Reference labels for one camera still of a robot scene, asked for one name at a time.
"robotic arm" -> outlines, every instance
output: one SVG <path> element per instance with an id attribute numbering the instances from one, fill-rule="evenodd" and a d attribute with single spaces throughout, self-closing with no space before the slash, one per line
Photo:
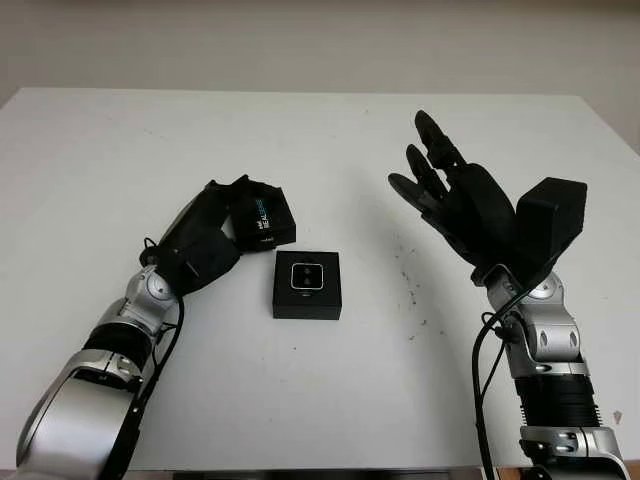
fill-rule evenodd
<path id="1" fill-rule="evenodd" d="M 15 478 L 124 475 L 147 401 L 182 328 L 182 298 L 225 274 L 240 257 L 221 227 L 235 187 L 250 183 L 246 176 L 232 185 L 212 181 L 157 245 L 145 240 L 143 268 L 129 280 L 125 296 L 106 310 L 29 416 L 18 441 Z M 166 322 L 176 306 L 177 323 Z"/>
<path id="2" fill-rule="evenodd" d="M 587 186 L 546 178 L 522 196 L 514 211 L 491 175 L 465 162 L 429 115 L 418 112 L 415 124 L 429 161 L 410 145 L 407 159 L 417 182 L 397 173 L 389 175 L 389 182 L 475 267 L 471 279 L 487 288 L 496 310 L 472 353 L 476 426 L 487 479 L 493 480 L 494 473 L 478 358 L 493 329 L 506 344 L 522 403 L 526 425 L 520 429 L 520 445 L 534 464 L 527 477 L 629 480 L 613 430 L 601 426 L 580 333 L 564 307 L 564 287 L 552 272 L 582 231 Z"/>

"black box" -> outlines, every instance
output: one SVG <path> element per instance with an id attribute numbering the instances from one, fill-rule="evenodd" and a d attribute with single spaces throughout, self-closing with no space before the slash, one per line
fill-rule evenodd
<path id="1" fill-rule="evenodd" d="M 337 252 L 276 253 L 274 318 L 338 320 L 341 310 Z"/>
<path id="2" fill-rule="evenodd" d="M 281 188 L 254 197 L 244 196 L 231 205 L 236 245 L 243 252 L 270 250 L 296 241 L 296 222 Z"/>

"camera lens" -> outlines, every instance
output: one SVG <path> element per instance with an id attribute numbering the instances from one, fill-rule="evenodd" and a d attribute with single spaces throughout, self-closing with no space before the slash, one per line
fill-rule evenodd
<path id="1" fill-rule="evenodd" d="M 291 288 L 294 290 L 321 290 L 323 284 L 323 270 L 319 263 L 294 263 L 291 266 Z"/>

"white table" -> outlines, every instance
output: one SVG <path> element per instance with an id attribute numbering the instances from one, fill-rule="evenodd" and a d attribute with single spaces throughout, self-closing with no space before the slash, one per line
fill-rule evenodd
<path id="1" fill-rule="evenodd" d="M 298 225 L 285 248 L 340 252 L 342 317 L 274 320 L 273 252 L 242 258 L 188 297 L 131 467 L 478 464 L 470 352 L 485 294 L 387 184 L 409 171 L 418 108 L 513 200 L 545 176 L 589 184 L 585 231 L 556 271 L 602 416 L 640 458 L 640 163 L 582 100 L 25 89 L 0 111 L 0 468 L 142 238 L 211 178 L 245 172 L 284 188 Z M 505 365 L 487 402 L 494 460 L 526 464 Z"/>

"black wire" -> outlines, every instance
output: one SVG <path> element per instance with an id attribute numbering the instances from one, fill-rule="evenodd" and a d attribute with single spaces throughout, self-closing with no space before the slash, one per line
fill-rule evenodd
<path id="1" fill-rule="evenodd" d="M 156 242 L 153 241 L 153 239 L 149 238 L 149 237 L 144 237 L 144 248 L 149 248 L 149 247 L 157 247 L 158 245 L 156 244 Z"/>
<path id="2" fill-rule="evenodd" d="M 500 363 L 500 359 L 502 358 L 502 354 L 504 353 L 504 349 L 506 346 L 507 346 L 507 342 L 503 340 L 502 345 L 500 345 L 500 350 L 498 351 L 498 355 L 496 356 L 496 359 L 493 362 L 493 366 L 491 367 L 491 371 L 489 372 L 489 376 L 484 382 L 484 387 L 482 387 L 482 393 L 480 394 L 480 402 L 483 404 L 484 404 L 484 397 L 487 394 L 489 385 L 491 385 L 491 380 L 493 380 L 493 376 L 495 375 L 496 370 L 498 369 L 498 364 Z"/>
<path id="3" fill-rule="evenodd" d="M 162 360 L 157 362 L 155 357 L 155 349 L 151 352 L 151 358 L 153 359 L 154 369 L 153 369 L 153 374 L 149 378 L 149 383 L 147 383 L 147 386 L 144 389 L 144 392 L 142 392 L 142 394 L 140 395 L 140 403 L 143 407 L 144 405 L 146 405 L 147 401 L 151 397 L 151 394 L 153 393 L 153 390 L 156 387 L 156 383 L 158 383 L 158 379 L 160 378 L 160 374 L 162 373 L 164 366 L 167 364 L 167 361 L 169 360 L 169 357 L 171 356 L 171 353 L 173 352 L 173 349 L 176 346 L 183 324 L 184 324 L 184 300 L 182 300 L 181 297 L 178 297 L 178 321 L 176 322 L 175 327 L 171 326 L 168 329 L 164 330 L 164 332 L 161 334 L 161 335 L 164 335 L 164 333 L 166 333 L 167 331 L 174 330 L 173 336 L 171 337 L 171 340 L 169 341 L 169 345 L 167 346 L 167 350 L 162 356 Z"/>
<path id="4" fill-rule="evenodd" d="M 480 372 L 479 372 L 479 359 L 480 359 L 480 348 L 482 347 L 482 342 L 484 341 L 487 334 L 491 331 L 491 328 L 498 322 L 502 321 L 502 319 L 511 311 L 513 307 L 515 307 L 520 300 L 526 297 L 529 292 L 533 290 L 533 288 L 529 290 L 525 290 L 518 295 L 514 296 L 505 303 L 496 313 L 494 313 L 491 318 L 485 323 L 480 332 L 478 332 L 478 336 L 476 337 L 475 342 L 473 343 L 473 350 L 471 352 L 471 376 L 473 379 L 473 400 L 475 404 L 476 411 L 476 430 L 478 431 L 478 444 L 480 446 L 480 457 L 482 458 L 482 467 L 484 469 L 484 473 L 486 476 L 486 480 L 495 480 L 495 476 L 493 475 L 493 463 L 491 461 L 491 452 L 489 450 L 489 441 L 487 439 L 487 429 L 484 423 L 484 412 L 482 411 L 482 390 L 480 389 Z"/>
<path id="5" fill-rule="evenodd" d="M 486 324 L 487 323 L 487 317 L 492 317 L 493 316 L 493 312 L 484 312 L 482 315 L 480 315 L 480 318 L 482 319 L 482 323 Z"/>

